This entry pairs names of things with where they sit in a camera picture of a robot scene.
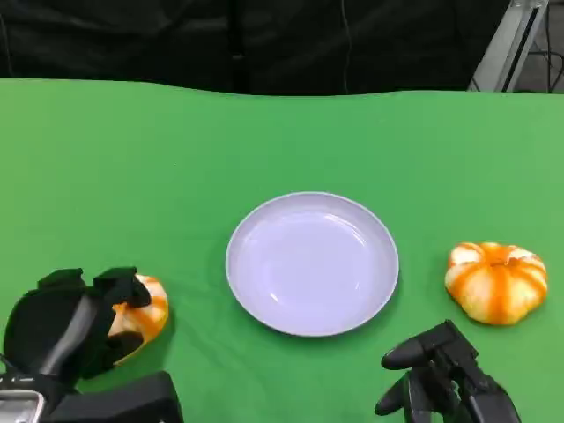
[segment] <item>fake pumpkin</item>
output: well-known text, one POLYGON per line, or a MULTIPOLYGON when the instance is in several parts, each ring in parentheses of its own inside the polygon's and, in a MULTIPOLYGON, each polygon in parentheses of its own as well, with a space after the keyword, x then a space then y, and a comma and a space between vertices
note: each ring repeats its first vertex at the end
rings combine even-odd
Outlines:
POLYGON ((495 242, 457 245, 449 258, 445 285, 474 320, 514 324, 546 297, 546 268, 535 254, 495 242))
POLYGON ((151 304, 146 307, 130 307, 127 302, 114 305, 115 318, 108 335, 110 337, 124 332, 141 335, 139 345, 131 346, 133 350, 119 359, 121 364, 141 347, 153 341, 164 329, 168 319, 168 299, 162 284, 151 276, 136 275, 136 278, 147 288, 151 295, 151 304))

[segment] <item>table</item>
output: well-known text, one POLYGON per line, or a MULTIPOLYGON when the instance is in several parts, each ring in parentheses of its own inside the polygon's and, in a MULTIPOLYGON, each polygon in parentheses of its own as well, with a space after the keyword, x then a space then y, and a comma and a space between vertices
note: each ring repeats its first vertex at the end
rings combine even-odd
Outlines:
POLYGON ((470 91, 511 92, 517 80, 549 0, 511 0, 508 9, 474 73, 470 91))
POLYGON ((376 399, 397 342, 452 319, 524 422, 555 421, 564 353, 558 96, 392 93, 238 97, 139 83, 0 80, 2 322, 36 280, 135 264, 160 277, 172 321, 102 390, 169 371, 187 422, 401 422, 376 399), (226 244, 262 201, 324 190, 374 211, 401 280, 372 322, 302 339, 230 294, 226 244), (462 240, 514 242, 549 270, 546 304, 510 328, 472 323, 443 288, 462 240))

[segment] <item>white plate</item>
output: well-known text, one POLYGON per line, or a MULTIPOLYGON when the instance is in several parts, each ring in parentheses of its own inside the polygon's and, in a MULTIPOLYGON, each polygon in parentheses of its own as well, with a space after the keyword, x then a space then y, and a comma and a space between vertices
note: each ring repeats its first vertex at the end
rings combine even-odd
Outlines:
POLYGON ((394 292, 397 249, 384 224, 344 197, 301 192, 262 204, 235 229, 235 298, 276 330, 322 337, 362 325, 394 292))

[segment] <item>orange striped pumpkin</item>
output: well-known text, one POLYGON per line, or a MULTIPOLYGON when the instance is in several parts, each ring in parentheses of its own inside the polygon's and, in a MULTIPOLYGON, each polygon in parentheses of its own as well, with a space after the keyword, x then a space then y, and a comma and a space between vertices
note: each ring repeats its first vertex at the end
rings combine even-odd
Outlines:
POLYGON ((474 320, 514 324, 546 297, 546 267, 535 254, 495 242, 457 245, 449 258, 445 285, 474 320))
MULTIPOLYGON (((136 275, 137 279, 145 285, 151 295, 151 304, 146 307, 133 308, 126 302, 114 305, 115 318, 108 335, 119 334, 125 331, 138 332, 143 336, 145 346, 159 335, 168 319, 168 299, 160 282, 151 276, 136 275)), ((132 354, 123 357, 115 364, 120 364, 132 354)))

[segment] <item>green backdrop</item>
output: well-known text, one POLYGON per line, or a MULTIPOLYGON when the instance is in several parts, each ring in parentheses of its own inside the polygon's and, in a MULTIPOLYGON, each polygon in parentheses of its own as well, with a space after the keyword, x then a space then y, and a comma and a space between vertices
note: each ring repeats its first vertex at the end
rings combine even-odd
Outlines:
POLYGON ((143 353, 83 390, 166 369, 186 421, 400 422, 377 398, 395 343, 452 319, 524 422, 560 420, 564 98, 393 93, 260 98, 158 85, 0 80, 2 323, 56 268, 91 279, 136 265, 161 278, 172 321, 143 353), (344 336, 291 338, 230 294, 224 256, 244 215, 299 190, 350 197, 395 237, 388 306, 344 336), (545 305, 515 327, 472 323, 446 294, 459 241, 544 258, 545 305))

